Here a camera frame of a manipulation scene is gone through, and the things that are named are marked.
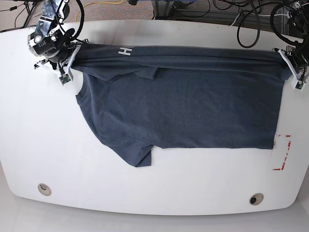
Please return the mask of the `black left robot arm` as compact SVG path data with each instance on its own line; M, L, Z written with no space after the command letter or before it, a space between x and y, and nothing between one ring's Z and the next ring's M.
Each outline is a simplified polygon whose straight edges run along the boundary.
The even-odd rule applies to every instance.
M270 13L270 26L273 32L288 45L294 46L291 52L293 62L298 69L306 69L309 66L309 12L306 10L302 0L282 0ZM282 36L274 26L273 19L277 10L283 7L290 7L289 17L294 28L303 36L303 41L291 41Z

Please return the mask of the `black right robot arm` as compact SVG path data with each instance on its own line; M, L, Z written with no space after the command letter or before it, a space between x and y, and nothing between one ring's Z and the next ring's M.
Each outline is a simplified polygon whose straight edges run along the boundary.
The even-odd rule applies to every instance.
M84 25L84 8L77 1L81 19L77 30L64 29L64 20L69 16L68 0L45 0L42 5L42 15L33 33L28 36L30 52L37 57L44 57L43 64L50 63L52 68L62 68L78 45L87 41L79 40Z

